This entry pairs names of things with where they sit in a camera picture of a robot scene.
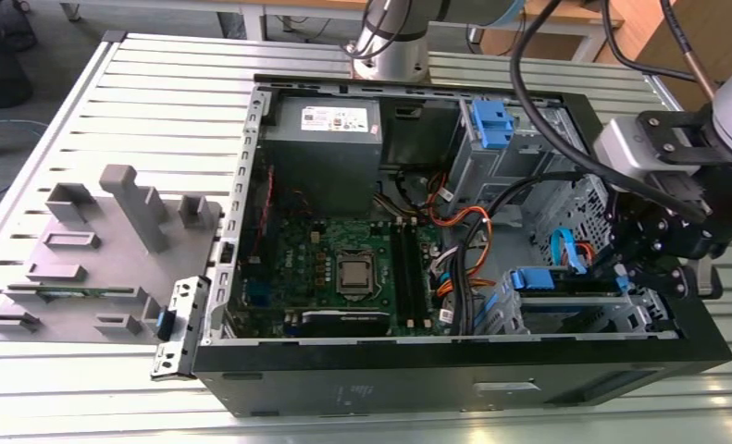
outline white table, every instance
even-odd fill
[[[230,14],[240,14],[244,21],[244,30],[246,40],[262,42],[265,40],[265,23],[264,19],[268,16],[294,16],[294,17],[314,17],[321,19],[345,19],[360,20],[362,12],[354,9],[317,7],[317,6],[281,6],[260,3],[236,3],[214,0],[74,0],[71,3],[55,1],[66,15],[66,19],[75,21],[79,19],[79,5],[105,5],[119,7],[153,7],[161,9],[182,9],[193,11],[209,11],[217,14],[222,36],[229,37],[232,32]],[[433,22],[434,26],[450,26],[461,28],[464,34],[464,23],[438,23]],[[490,27],[498,30],[516,31],[517,23],[508,23],[501,26]],[[598,51],[606,37],[601,21],[596,20],[588,23],[545,23],[541,26],[540,33],[562,34],[581,36],[580,45],[573,53],[572,60],[574,62],[590,62]]]
[[[316,70],[297,72],[304,64]],[[434,83],[508,86],[504,58],[434,53],[429,65]],[[21,276],[55,182],[78,181],[97,190],[103,164],[129,164],[138,183],[158,187],[162,196],[199,191],[225,204],[253,74],[345,78],[346,72],[332,46],[137,34],[102,43],[0,204],[0,289]],[[526,61],[524,72],[530,89],[586,94],[602,121],[661,108],[650,85],[621,68]],[[726,293],[708,310],[732,347],[732,247],[717,264]],[[0,438],[107,443],[127,437],[158,444],[732,442],[732,363],[592,408],[234,419],[198,382],[149,381],[151,354],[147,346],[1,342]]]

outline blue plastic clip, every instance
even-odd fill
[[[508,147],[513,137],[513,116],[505,111],[502,102],[473,100],[473,121],[482,147],[486,150]]]
[[[629,290],[630,284],[628,282],[628,276],[617,276],[614,278],[614,283],[617,284],[617,288],[621,289],[622,293]]]
[[[553,290],[552,273],[545,268],[520,268],[510,273],[516,290]]]
[[[562,247],[565,248],[565,254],[568,255],[568,265],[572,266],[577,275],[584,275],[588,270],[578,262],[578,256],[576,255],[576,244],[573,242],[573,233],[566,228],[556,228],[552,232],[552,239],[549,240],[552,264],[560,265],[560,238],[562,238]]]

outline printed label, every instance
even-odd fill
[[[302,131],[368,132],[365,108],[306,106],[302,108]]]
[[[450,202],[453,199],[453,193],[449,192],[444,187],[440,188],[440,197],[446,201]]]
[[[453,312],[450,310],[445,310],[444,308],[440,310],[440,322],[453,324]]]

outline floor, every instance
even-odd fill
[[[49,123],[106,30],[193,37],[221,36],[217,18],[210,12],[82,6],[82,19],[70,23],[57,3],[31,1],[30,7],[27,19],[39,44],[19,53],[18,58],[33,83],[34,94],[22,105],[0,109],[0,119]],[[313,43],[340,44],[354,38],[358,31],[358,21],[353,20],[330,20],[318,36],[325,23],[322,18],[294,23],[294,32],[281,31],[282,25],[276,17],[269,17],[266,23],[269,39],[284,42],[304,42],[309,38]],[[469,51],[461,28],[432,28],[428,44],[432,51]],[[11,182],[38,141],[33,131],[42,129],[26,124],[0,124],[0,191]]]

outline gray power supply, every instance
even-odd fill
[[[286,97],[261,147],[280,191],[298,190],[313,214],[366,216],[381,156],[376,100]]]

